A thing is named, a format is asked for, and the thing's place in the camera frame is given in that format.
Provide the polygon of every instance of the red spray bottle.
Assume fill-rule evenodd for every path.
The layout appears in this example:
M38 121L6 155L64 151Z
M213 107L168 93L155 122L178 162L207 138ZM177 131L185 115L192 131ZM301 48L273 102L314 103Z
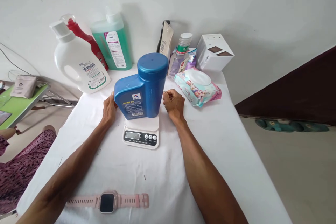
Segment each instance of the red spray bottle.
M85 32L82 31L82 29L76 22L75 16L72 14L65 14L60 18L60 20L62 20L67 25L69 30L72 31L77 37L84 39L85 41L90 43L91 51L94 53L94 55L97 56L97 58L103 64L107 71L109 67L107 66L107 63L103 57L102 52L99 49L97 42L93 39L92 36L87 35Z

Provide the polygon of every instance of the pink smartwatch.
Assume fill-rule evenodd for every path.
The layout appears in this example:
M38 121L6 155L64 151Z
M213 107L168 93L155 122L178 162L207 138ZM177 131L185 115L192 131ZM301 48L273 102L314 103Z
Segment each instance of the pink smartwatch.
M117 191L106 191L102 195L73 197L66 202L67 207L99 208L102 214L111 214L120 207L149 207L148 194L125 195Z

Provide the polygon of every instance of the tile floor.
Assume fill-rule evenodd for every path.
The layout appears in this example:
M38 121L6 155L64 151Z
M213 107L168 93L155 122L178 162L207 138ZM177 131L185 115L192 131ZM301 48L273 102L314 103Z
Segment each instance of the tile floor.
M241 120L293 224L336 223L336 128L281 133Z
M9 140L0 162L12 159L45 125L53 125L58 132L70 113L52 106L30 111L18 124L23 134ZM336 223L336 128L326 133L279 133L259 128L254 119L241 120L293 224ZM17 220L12 215L0 224Z

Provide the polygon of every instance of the hand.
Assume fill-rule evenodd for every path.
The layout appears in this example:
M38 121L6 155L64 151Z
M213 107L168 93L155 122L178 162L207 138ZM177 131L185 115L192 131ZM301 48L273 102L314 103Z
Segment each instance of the hand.
M116 119L116 110L118 105L114 102L114 92L104 101L104 112L101 123L111 127Z
M175 89L170 89L167 92L163 92L163 104L166 107L168 115L173 123L179 123L184 121L183 106L184 98L182 95L176 92Z

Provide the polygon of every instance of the slipper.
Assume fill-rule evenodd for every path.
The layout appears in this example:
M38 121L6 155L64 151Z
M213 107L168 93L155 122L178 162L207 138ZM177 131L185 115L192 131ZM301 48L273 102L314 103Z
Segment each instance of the slipper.
M316 124L313 122L292 121L290 126L297 132L327 132L329 128L324 124Z
M281 124L277 120L266 120L266 119L256 119L256 124L269 131L280 131L280 132L294 132L292 126L288 124Z

